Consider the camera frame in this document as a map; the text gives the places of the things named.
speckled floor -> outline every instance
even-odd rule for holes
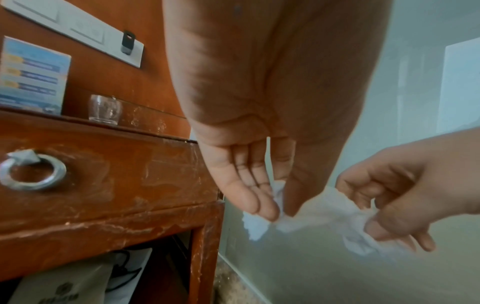
[[[264,304],[220,256],[213,288],[212,304]]]

white tissue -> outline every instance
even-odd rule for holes
[[[359,255],[377,252],[385,256],[410,254],[411,249],[400,240],[377,242],[364,232],[366,222],[378,210],[375,208],[360,210],[354,202],[335,188],[326,187],[316,197],[308,200],[300,211],[290,217],[283,213],[284,181],[275,181],[272,185],[273,200],[281,212],[276,222],[269,222],[258,215],[243,213],[243,225],[248,231],[250,240],[259,240],[274,225],[284,233],[296,231],[308,226],[328,226],[343,237],[345,247]]]

clear drinking glass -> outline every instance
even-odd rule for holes
[[[115,98],[92,95],[88,105],[88,118],[105,124],[117,125],[122,114],[122,102]]]

metal ring pull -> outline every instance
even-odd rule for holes
[[[67,173],[65,164],[60,160],[45,154],[36,154],[34,150],[21,150],[7,154],[8,159],[0,164],[0,184],[12,190],[35,191],[50,188],[60,182]],[[48,162],[53,167],[53,173],[36,183],[26,183],[14,180],[10,176],[13,166],[26,166],[40,162]]]

wooden drawer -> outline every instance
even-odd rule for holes
[[[65,178],[42,191],[0,185],[0,233],[216,201],[218,189],[196,143],[76,119],[0,111],[0,161],[34,149],[61,160]],[[47,166],[12,170],[41,179]]]

